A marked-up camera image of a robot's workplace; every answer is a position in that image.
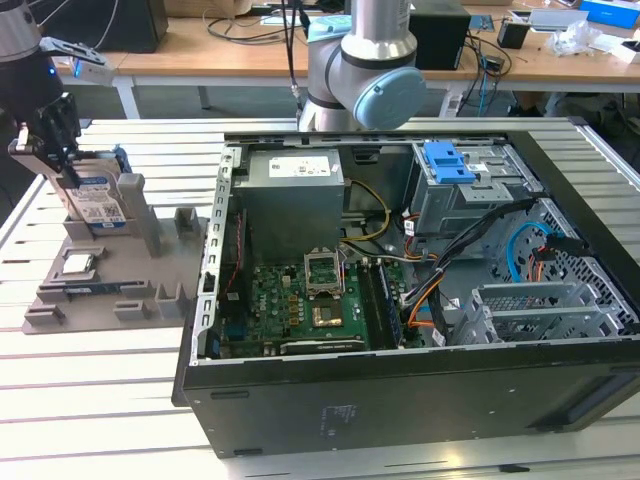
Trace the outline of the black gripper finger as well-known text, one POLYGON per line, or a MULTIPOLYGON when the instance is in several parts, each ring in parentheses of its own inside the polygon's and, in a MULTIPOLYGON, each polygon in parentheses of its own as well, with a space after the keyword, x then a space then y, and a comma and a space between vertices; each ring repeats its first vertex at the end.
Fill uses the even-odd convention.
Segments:
POLYGON ((58 99, 37 112, 37 157, 55 172, 64 189, 79 186, 73 161, 79 152, 77 138, 80 134, 76 103, 71 93, 63 92, 58 99))
POLYGON ((8 146, 8 153, 34 174, 55 174, 43 141, 30 132, 27 124, 20 125, 17 137, 8 146))

